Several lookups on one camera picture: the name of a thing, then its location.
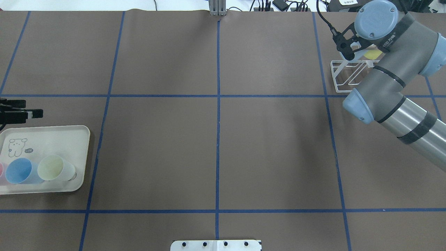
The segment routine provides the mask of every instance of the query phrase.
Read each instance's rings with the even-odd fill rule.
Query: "white mounting plate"
[[[12,139],[26,141],[21,149],[9,151]],[[0,194],[71,192],[79,189],[84,180],[89,143],[90,130],[84,125],[10,128],[3,131],[0,134],[0,162],[10,164],[18,158],[27,158],[39,163],[48,155],[59,155],[74,165],[76,177],[70,181],[52,180],[40,184],[1,183]]]
[[[170,251],[261,251],[261,240],[174,241]]]

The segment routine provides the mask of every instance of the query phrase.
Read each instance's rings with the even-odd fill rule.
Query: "black device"
[[[280,11],[285,11],[289,7],[289,5],[283,0],[274,0],[273,5],[276,6]]]
[[[24,109],[25,100],[0,98],[0,130],[7,124],[24,124],[29,118],[43,117],[42,109]]]
[[[262,7],[260,7],[260,10],[259,10],[259,8],[254,8],[254,11],[262,11]]]
[[[359,9],[371,0],[356,0],[357,4],[342,5],[341,2],[348,2],[350,0],[332,0],[328,4],[327,11],[330,12],[358,12]],[[419,13],[430,13],[429,4],[433,0],[389,0],[392,2],[399,11],[419,12]]]
[[[311,12],[311,9],[308,7],[302,7],[302,8],[291,8],[291,11],[297,11],[297,12]]]

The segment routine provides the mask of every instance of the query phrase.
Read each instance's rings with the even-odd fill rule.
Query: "cable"
[[[254,6],[254,3],[256,2],[256,0],[252,0],[252,5],[251,5],[251,8],[249,8],[249,11],[251,11],[252,10],[252,7]]]
[[[299,8],[295,9],[294,11],[304,12],[305,8],[308,8],[308,5],[306,4],[307,2],[308,2],[308,0],[306,0],[305,2],[302,0],[301,4],[299,5]]]
[[[235,8],[235,9],[237,9],[237,10],[239,10],[239,11],[243,11],[243,10],[241,10],[241,9],[239,9],[239,8],[235,7],[235,6],[232,6],[232,7],[230,7],[230,8],[229,8],[229,9],[227,9],[227,10],[230,10],[230,9],[232,9],[232,8]]]
[[[401,8],[403,8],[404,14],[407,14],[407,9],[406,9],[406,5],[403,4],[402,0],[399,0]]]
[[[336,29],[333,27],[333,25],[331,25],[331,23],[327,20],[327,19],[325,19],[323,16],[322,16],[322,13],[321,13],[321,11],[319,10],[319,0],[316,0],[316,9],[318,10],[318,14],[319,14],[319,16],[322,18],[322,20],[324,20],[324,22],[326,22],[327,23],[327,25],[328,25],[328,27],[330,28],[330,30],[335,30],[336,31]]]
[[[299,2],[297,2],[297,1],[285,1],[285,2],[291,2],[289,5],[288,5],[288,7],[286,8],[286,11],[288,11],[288,10],[290,10],[291,11],[291,5],[293,4],[293,3],[296,3],[296,9],[299,7]]]

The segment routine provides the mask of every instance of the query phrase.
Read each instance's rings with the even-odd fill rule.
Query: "bear drawing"
[[[25,143],[28,141],[26,138],[16,138],[9,140],[9,156],[18,157],[22,154]]]

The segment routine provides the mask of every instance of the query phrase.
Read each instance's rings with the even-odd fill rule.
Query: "brown table surface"
[[[8,128],[91,130],[78,191],[0,196],[0,249],[444,250],[446,173],[342,108],[340,59],[315,13],[0,12],[0,95],[44,109]],[[445,77],[404,93],[446,117]]]

